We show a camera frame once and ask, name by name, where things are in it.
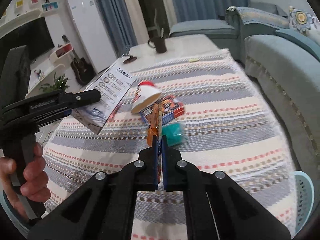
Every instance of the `dark mug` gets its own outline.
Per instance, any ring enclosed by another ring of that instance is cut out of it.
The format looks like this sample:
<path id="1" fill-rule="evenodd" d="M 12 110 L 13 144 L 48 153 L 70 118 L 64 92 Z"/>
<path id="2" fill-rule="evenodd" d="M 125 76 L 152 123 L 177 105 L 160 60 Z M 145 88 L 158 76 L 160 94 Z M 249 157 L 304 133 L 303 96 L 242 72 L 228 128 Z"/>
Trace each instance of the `dark mug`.
<path id="1" fill-rule="evenodd" d="M 165 53 L 167 51 L 167 48 L 165 46 L 164 40 L 165 38 L 153 37 L 150 40 L 148 40 L 148 46 L 153 49 L 155 48 L 157 53 Z"/>

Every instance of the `sofa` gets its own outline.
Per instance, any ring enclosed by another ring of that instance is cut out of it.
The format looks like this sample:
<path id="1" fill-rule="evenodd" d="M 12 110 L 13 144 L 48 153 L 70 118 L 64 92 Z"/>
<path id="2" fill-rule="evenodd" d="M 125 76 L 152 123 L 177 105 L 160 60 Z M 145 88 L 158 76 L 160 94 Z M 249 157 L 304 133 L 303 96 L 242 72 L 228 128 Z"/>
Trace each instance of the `sofa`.
<path id="1" fill-rule="evenodd" d="M 172 26 L 169 37 L 205 34 L 219 48 L 229 49 L 232 57 L 244 64 L 246 37 L 272 34 L 275 30 L 289 28 L 288 15 L 283 10 L 276 5 L 257 4 L 260 8 L 268 9 L 273 13 L 257 8 L 232 6 L 226 10 L 225 20 L 180 22 Z"/>
<path id="2" fill-rule="evenodd" d="M 297 170 L 320 200 L 320 46 L 294 31 L 247 37 L 245 72 L 256 80 L 291 141 Z"/>

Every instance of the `acoustic guitar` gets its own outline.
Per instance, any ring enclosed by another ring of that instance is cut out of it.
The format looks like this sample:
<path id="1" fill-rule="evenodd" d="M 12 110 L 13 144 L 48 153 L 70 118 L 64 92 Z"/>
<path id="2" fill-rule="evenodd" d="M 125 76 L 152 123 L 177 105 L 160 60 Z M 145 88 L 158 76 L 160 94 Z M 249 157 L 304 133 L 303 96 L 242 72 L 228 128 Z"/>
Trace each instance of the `acoustic guitar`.
<path id="1" fill-rule="evenodd" d="M 62 39 L 65 43 L 70 43 L 66 35 L 63 35 Z M 76 75 L 76 80 L 80 85 L 87 85 L 96 75 L 94 68 L 83 57 L 79 58 L 75 49 L 72 50 L 72 53 L 75 57 L 71 62 L 71 68 Z"/>

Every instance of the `striped tablecloth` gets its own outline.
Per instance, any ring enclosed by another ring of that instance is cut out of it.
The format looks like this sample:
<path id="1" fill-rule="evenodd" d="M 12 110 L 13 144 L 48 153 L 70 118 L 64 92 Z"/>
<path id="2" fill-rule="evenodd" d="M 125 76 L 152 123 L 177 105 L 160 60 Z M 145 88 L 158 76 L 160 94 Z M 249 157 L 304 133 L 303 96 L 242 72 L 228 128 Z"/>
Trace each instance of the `striped tablecloth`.
<path id="1" fill-rule="evenodd" d="M 44 152 L 51 211 L 97 171 L 113 173 L 147 148 L 146 126 L 130 109 L 140 81 L 152 80 L 164 95 L 184 103 L 188 142 L 177 146 L 182 158 L 202 171 L 225 171 L 266 207 L 291 234 L 296 222 L 296 189 L 289 148 L 269 106 L 228 50 L 177 59 L 135 73 L 136 82 L 112 122 L 95 135 L 72 117 L 62 120 Z M 183 196 L 139 192 L 132 239 L 187 239 Z"/>

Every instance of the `human hand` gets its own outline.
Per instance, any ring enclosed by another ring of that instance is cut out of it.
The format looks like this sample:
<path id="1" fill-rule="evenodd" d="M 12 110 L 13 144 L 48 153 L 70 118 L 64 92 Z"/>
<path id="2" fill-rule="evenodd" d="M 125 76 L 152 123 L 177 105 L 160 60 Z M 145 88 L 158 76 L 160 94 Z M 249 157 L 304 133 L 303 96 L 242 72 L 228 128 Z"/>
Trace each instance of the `human hand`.
<path id="1" fill-rule="evenodd" d="M 26 183 L 20 187 L 20 192 L 23 196 L 36 202 L 46 202 L 50 196 L 50 190 L 47 188 L 48 175 L 43 171 L 45 167 L 45 160 L 42 157 L 42 148 L 36 143 L 34 147 L 35 159 L 29 163 L 23 171 L 23 176 Z M 26 211 L 20 202 L 17 194 L 12 189 L 10 181 L 10 174 L 14 173 L 17 164 L 13 159 L 8 157 L 0 158 L 0 181 L 2 182 L 4 192 L 12 207 L 18 213 L 28 220 Z"/>

